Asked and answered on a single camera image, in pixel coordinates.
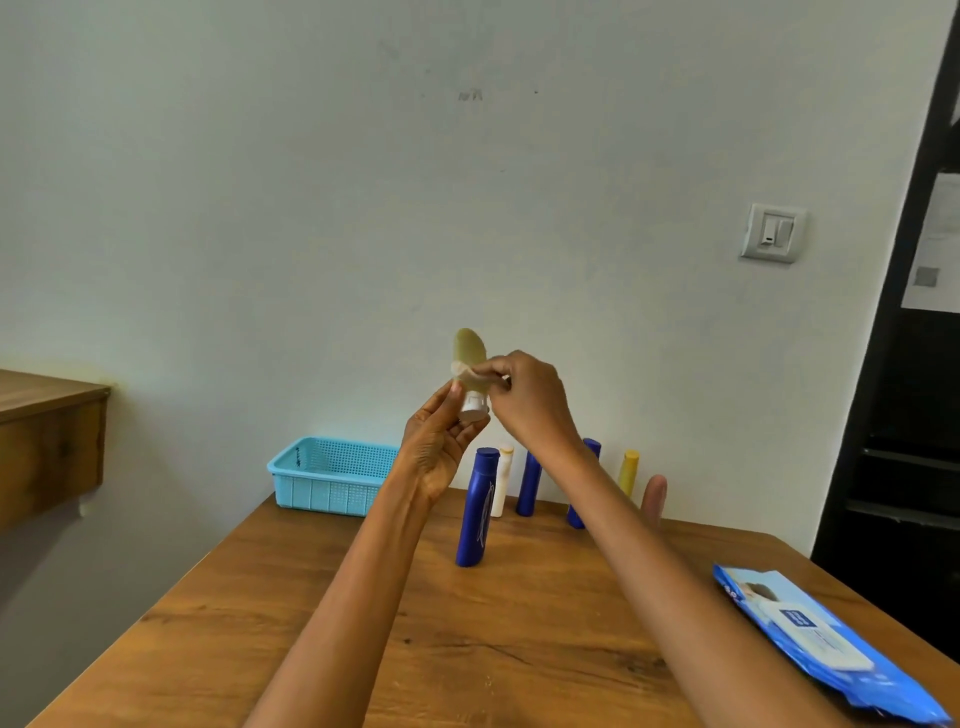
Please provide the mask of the white bottle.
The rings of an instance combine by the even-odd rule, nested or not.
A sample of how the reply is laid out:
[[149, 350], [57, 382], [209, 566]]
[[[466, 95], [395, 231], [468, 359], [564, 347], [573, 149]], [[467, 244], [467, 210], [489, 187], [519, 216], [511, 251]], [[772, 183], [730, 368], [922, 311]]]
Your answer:
[[515, 448], [511, 444], [504, 444], [498, 448], [493, 500], [490, 508], [490, 516], [492, 518], [500, 518], [503, 515], [506, 497], [510, 487], [514, 454]]

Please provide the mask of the person's left forearm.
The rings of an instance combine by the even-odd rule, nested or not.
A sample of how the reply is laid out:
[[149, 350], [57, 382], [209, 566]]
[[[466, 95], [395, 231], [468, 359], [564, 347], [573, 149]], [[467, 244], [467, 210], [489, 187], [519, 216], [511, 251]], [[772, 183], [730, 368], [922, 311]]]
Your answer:
[[243, 728], [362, 728], [432, 507], [448, 484], [393, 475]]

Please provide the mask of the white wall switch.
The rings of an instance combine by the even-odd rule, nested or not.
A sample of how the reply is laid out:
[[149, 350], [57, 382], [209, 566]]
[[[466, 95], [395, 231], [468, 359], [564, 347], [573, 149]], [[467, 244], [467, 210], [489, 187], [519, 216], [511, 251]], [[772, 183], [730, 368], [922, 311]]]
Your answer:
[[803, 208], [754, 202], [739, 258], [792, 264], [806, 245], [810, 213]]

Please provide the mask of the light blue plastic basket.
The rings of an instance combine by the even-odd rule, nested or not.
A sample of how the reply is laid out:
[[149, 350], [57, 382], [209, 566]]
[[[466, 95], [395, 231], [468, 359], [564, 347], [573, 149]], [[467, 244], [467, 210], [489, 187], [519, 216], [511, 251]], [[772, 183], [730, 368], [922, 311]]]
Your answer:
[[399, 453], [395, 446], [305, 436], [267, 465], [280, 507], [364, 518]]

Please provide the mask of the black door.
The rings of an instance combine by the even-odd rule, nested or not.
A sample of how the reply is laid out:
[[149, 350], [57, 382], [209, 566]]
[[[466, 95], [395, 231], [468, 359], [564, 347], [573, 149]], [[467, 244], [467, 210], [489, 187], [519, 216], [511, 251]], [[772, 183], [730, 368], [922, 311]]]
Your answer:
[[902, 307], [942, 173], [960, 174], [960, 0], [812, 551], [960, 663], [960, 314]]

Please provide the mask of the large blue bottle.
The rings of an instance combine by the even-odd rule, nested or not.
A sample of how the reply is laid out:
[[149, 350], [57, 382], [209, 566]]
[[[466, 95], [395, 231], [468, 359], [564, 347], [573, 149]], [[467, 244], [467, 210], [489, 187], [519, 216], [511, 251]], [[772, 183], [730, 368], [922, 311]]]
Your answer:
[[460, 568], [471, 568], [484, 558], [495, 498], [500, 451], [483, 446], [476, 450], [462, 513], [462, 528], [455, 557]]

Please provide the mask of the person's right forearm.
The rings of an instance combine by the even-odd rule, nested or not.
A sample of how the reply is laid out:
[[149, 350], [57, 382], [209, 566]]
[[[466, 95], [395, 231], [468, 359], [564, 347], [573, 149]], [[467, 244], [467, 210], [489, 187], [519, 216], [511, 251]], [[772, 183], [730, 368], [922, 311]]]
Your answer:
[[644, 521], [587, 447], [543, 466], [704, 728], [855, 728]]

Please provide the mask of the olive green tube white cap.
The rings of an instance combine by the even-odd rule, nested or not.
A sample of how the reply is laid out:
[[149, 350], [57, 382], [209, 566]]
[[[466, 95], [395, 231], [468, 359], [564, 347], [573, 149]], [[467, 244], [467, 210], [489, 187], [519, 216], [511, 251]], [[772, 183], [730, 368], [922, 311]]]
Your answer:
[[[453, 340], [454, 360], [475, 365], [488, 359], [486, 346], [480, 336], [470, 328], [460, 328]], [[464, 425], [478, 422], [489, 415], [489, 393], [464, 391], [460, 422]]]

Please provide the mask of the blue wet wipes pack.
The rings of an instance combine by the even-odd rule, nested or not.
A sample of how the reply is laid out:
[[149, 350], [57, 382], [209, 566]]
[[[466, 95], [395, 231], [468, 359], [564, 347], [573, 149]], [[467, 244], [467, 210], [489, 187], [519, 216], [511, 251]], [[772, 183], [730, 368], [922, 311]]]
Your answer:
[[782, 654], [853, 708], [918, 725], [954, 724], [916, 680], [780, 572], [714, 564], [712, 573]]

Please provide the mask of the wooden shelf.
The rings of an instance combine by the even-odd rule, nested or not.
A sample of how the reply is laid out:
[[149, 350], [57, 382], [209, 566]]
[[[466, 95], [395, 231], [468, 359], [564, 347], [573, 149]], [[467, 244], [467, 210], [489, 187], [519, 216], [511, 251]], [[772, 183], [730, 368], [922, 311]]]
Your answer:
[[0, 532], [98, 489], [112, 387], [0, 369]]

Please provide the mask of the person's right hand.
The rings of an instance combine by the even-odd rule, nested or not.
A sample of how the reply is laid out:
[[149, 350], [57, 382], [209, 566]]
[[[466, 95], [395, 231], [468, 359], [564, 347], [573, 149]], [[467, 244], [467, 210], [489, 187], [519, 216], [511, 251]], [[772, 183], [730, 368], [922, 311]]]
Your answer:
[[556, 368], [543, 361], [537, 382], [524, 394], [489, 393], [502, 426], [544, 466], [587, 451], [571, 416], [567, 393]]

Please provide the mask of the white paper sheet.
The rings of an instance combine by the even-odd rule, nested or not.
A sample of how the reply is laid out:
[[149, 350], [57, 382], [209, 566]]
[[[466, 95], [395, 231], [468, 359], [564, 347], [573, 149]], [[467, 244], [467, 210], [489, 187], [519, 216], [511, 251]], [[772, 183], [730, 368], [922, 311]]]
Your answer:
[[939, 174], [901, 307], [960, 314], [960, 174]]

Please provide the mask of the person's left hand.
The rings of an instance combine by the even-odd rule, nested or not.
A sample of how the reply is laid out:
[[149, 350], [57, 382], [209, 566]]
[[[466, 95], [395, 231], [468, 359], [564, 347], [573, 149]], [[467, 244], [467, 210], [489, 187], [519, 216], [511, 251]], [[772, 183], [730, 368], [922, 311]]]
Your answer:
[[473, 423], [427, 425], [425, 405], [408, 419], [399, 453], [390, 472], [417, 509], [427, 511], [450, 487], [460, 463], [478, 435], [490, 423], [487, 415]]

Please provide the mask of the slim blue bottle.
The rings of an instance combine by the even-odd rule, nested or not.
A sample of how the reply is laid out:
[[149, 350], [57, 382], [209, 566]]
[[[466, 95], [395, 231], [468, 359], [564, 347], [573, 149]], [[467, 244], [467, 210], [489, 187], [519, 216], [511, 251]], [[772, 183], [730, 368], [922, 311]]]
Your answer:
[[531, 451], [527, 451], [520, 489], [515, 504], [518, 516], [530, 518], [534, 515], [543, 467]]
[[[602, 451], [602, 444], [593, 438], [583, 438], [582, 442], [592, 453], [593, 457], [596, 460], [599, 460], [601, 451]], [[581, 516], [578, 514], [577, 510], [575, 509], [572, 503], [568, 505], [567, 513], [566, 513], [566, 521], [571, 528], [575, 528], [575, 529], [586, 528]]]

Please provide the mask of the peach tube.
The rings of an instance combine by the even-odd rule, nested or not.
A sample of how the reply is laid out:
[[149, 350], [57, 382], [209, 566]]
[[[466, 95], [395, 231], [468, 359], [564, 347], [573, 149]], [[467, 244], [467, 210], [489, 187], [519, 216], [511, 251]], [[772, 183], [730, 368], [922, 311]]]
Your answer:
[[667, 492], [667, 479], [661, 474], [653, 475], [644, 488], [639, 510], [644, 522], [650, 528], [657, 529], [660, 527], [666, 506]]

